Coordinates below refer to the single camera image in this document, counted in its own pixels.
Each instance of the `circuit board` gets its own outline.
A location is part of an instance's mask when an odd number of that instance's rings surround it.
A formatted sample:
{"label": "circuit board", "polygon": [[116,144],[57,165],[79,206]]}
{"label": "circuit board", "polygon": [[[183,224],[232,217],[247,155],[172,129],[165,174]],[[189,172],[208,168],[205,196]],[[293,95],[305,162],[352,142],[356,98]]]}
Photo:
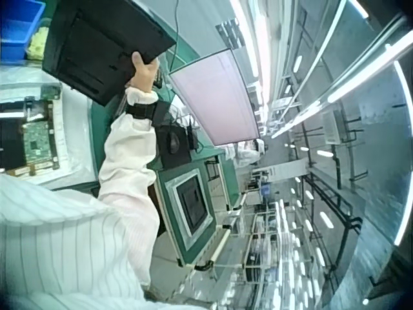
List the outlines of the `circuit board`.
{"label": "circuit board", "polygon": [[48,122],[26,123],[22,128],[27,164],[52,160]]}

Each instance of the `computer screen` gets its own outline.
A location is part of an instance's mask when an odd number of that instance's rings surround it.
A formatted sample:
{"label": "computer screen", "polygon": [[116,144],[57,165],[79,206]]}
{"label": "computer screen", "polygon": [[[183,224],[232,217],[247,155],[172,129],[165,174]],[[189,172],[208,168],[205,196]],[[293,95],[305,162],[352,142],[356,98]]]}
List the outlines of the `computer screen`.
{"label": "computer screen", "polygon": [[231,50],[171,73],[174,90],[214,145],[259,138],[247,88]]}

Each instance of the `fluorescent light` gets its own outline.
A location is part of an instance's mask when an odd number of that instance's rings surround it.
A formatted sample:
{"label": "fluorescent light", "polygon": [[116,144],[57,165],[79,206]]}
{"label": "fluorescent light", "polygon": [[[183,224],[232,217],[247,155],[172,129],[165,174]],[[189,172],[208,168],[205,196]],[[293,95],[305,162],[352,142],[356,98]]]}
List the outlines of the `fluorescent light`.
{"label": "fluorescent light", "polygon": [[333,103],[354,90],[360,84],[367,81],[380,69],[382,69],[389,61],[395,58],[400,52],[406,49],[409,45],[413,43],[413,30],[402,37],[396,44],[394,44],[390,49],[377,57],[373,62],[367,65],[362,71],[360,71],[356,76],[354,76],[350,81],[345,83],[342,87],[338,88],[328,97],[328,102]]}
{"label": "fluorescent light", "polygon": [[294,264],[292,260],[288,264],[288,274],[290,276],[290,287],[293,289],[295,288],[296,283],[294,281]]}
{"label": "fluorescent light", "polygon": [[311,200],[314,200],[313,195],[311,194],[310,191],[305,191],[305,194],[307,195],[307,197],[309,197]]}
{"label": "fluorescent light", "polygon": [[230,2],[239,22],[239,29],[244,37],[245,47],[247,48],[247,54],[251,63],[252,75],[256,78],[258,77],[257,56],[247,19],[245,18],[245,14],[239,0],[230,0]]}
{"label": "fluorescent light", "polygon": [[302,60],[303,60],[303,56],[300,55],[300,56],[297,57],[296,63],[294,63],[294,68],[292,69],[292,71],[294,73],[298,72],[298,69],[299,69],[299,66],[300,66]]}
{"label": "fluorescent light", "polygon": [[24,118],[24,112],[4,112],[0,113],[0,119],[3,118]]}
{"label": "fluorescent light", "polygon": [[308,295],[310,296],[310,298],[313,297],[311,280],[308,281]]}
{"label": "fluorescent light", "polygon": [[317,280],[314,281],[314,294],[316,297],[320,295],[320,286],[318,286]]}
{"label": "fluorescent light", "polygon": [[301,269],[301,274],[305,276],[305,265],[304,262],[299,263],[299,268]]}
{"label": "fluorescent light", "polygon": [[368,18],[368,13],[366,10],[357,2],[357,0],[349,0],[352,5],[356,8],[357,11],[359,11],[360,15],[362,18],[366,19]]}
{"label": "fluorescent light", "polygon": [[308,308],[308,295],[307,292],[304,292],[304,305],[306,308]]}
{"label": "fluorescent light", "polygon": [[313,230],[312,230],[311,223],[310,223],[310,221],[309,221],[309,220],[305,220],[305,225],[307,225],[307,229],[308,229],[308,231],[310,231],[310,232],[312,232],[312,231],[313,231]]}
{"label": "fluorescent light", "polygon": [[263,82],[264,104],[270,101],[271,89],[271,52],[270,36],[268,34],[268,23],[265,15],[258,14],[255,20],[256,37],[259,51],[259,62],[261,64],[261,80]]}
{"label": "fluorescent light", "polygon": [[324,157],[333,157],[334,154],[331,152],[327,152],[325,150],[317,150],[317,154],[319,154],[320,156],[324,156]]}
{"label": "fluorescent light", "polygon": [[317,256],[318,256],[318,260],[320,261],[320,264],[325,267],[325,261],[324,261],[324,257],[323,257],[323,253],[321,253],[321,249],[318,247],[316,249],[317,252]]}
{"label": "fluorescent light", "polygon": [[296,310],[296,296],[294,294],[290,295],[290,310]]}
{"label": "fluorescent light", "polygon": [[327,227],[329,229],[333,229],[334,225],[333,223],[330,221],[330,218],[328,218],[327,214],[325,214],[324,212],[320,212],[320,216],[323,219],[323,221],[325,222],[325,225],[327,225]]}

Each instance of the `person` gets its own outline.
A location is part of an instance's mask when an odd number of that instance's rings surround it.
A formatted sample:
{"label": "person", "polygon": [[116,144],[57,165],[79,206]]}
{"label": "person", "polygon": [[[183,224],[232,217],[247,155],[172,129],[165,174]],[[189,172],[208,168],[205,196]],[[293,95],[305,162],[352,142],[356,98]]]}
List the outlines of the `person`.
{"label": "person", "polygon": [[[128,104],[157,101],[158,60],[126,89]],[[148,196],[156,155],[148,119],[122,114],[105,143],[97,199],[73,190],[49,191],[0,174],[0,289],[12,309],[198,309],[144,299],[159,227]]]}

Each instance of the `black cable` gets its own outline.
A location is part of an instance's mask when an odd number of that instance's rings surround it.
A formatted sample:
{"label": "black cable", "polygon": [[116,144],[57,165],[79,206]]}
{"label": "black cable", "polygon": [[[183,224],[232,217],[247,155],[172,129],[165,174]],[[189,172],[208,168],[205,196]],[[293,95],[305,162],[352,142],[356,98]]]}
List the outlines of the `black cable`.
{"label": "black cable", "polygon": [[176,4],[175,4],[176,45],[175,45],[174,56],[172,57],[172,61],[170,63],[169,71],[172,71],[175,58],[176,58],[176,53],[178,51],[178,42],[179,42],[178,5],[179,5],[179,0],[176,0]]}

